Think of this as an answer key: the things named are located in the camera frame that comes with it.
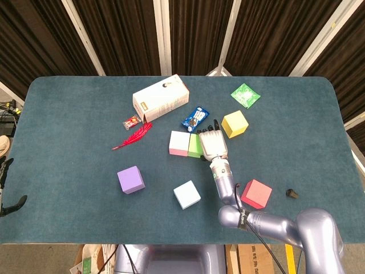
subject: red cube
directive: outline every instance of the red cube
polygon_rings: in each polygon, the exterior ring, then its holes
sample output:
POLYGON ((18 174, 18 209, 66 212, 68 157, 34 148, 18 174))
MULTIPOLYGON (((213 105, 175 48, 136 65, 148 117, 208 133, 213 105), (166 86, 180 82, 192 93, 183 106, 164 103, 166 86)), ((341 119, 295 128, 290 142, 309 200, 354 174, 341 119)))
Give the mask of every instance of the red cube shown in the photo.
POLYGON ((253 179, 246 185, 241 200, 256 209, 261 209, 266 207, 271 191, 270 187, 253 179))

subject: red feather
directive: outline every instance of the red feather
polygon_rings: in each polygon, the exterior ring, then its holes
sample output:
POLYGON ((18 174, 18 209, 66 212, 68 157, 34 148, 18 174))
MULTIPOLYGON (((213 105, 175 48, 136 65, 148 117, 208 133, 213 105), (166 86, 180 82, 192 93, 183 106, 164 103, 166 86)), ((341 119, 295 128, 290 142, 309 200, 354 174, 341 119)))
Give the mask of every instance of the red feather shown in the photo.
POLYGON ((121 145, 112 148, 112 150, 117 150, 118 148, 127 146, 129 144, 132 144, 136 141, 139 141, 142 139, 142 137, 149 131, 152 127, 152 123, 146 123, 142 127, 140 127, 135 133, 133 133, 127 140, 125 140, 121 145))

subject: table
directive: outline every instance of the table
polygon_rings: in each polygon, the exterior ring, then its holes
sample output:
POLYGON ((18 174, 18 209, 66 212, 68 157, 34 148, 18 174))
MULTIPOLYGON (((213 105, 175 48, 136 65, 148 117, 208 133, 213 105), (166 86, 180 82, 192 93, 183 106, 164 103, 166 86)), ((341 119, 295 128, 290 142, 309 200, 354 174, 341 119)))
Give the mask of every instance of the table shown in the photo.
POLYGON ((325 78, 182 76, 189 103, 153 121, 139 142, 117 151, 132 94, 161 76, 52 76, 29 88, 11 156, 4 206, 28 195, 24 207, 0 219, 0 243, 255 243, 250 233, 221 227, 209 164, 168 154, 171 130, 196 106, 201 124, 241 110, 246 132, 226 138, 230 166, 244 186, 253 178, 273 192, 265 211, 295 218, 321 207, 337 221, 345 243, 365 241, 365 195, 332 85, 325 78), (230 93, 242 83, 261 98, 248 110, 230 93), (137 165, 146 188, 122 193, 117 172, 137 165), (192 180, 197 204, 182 210, 173 189, 192 180), (288 188, 299 199, 285 196, 288 188))

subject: white box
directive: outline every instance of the white box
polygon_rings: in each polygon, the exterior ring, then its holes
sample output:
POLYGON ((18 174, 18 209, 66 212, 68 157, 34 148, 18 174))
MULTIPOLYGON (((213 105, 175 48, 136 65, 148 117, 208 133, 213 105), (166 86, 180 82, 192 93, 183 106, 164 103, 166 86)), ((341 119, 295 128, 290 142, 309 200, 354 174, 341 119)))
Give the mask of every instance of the white box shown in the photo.
POLYGON ((190 133, 171 131, 169 153, 172 155, 188 156, 190 133))
POLYGON ((143 122, 155 120, 188 101, 189 90, 177 74, 133 94, 133 106, 143 122))
POLYGON ((189 181, 173 190, 181 208, 186 209, 200 201, 200 195, 192 181, 189 181))

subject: dark curtain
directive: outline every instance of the dark curtain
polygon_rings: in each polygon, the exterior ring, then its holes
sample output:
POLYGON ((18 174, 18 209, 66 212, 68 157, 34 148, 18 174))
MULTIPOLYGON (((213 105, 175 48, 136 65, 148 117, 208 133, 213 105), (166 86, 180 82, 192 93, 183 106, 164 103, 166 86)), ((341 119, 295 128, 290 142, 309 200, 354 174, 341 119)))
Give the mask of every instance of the dark curtain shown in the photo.
POLYGON ((323 76, 331 81, 344 122, 365 111, 365 2, 340 29, 306 76, 323 76))
POLYGON ((340 0, 242 0, 224 67, 232 75, 288 76, 340 0))
POLYGON ((233 0, 170 0, 172 74, 206 75, 218 65, 233 0))
POLYGON ((39 76, 97 74, 60 0, 1 0, 0 32, 0 80, 22 99, 39 76))
POLYGON ((77 0, 107 75, 161 75, 153 0, 77 0))
POLYGON ((365 122, 349 129, 347 133, 365 156, 365 122))

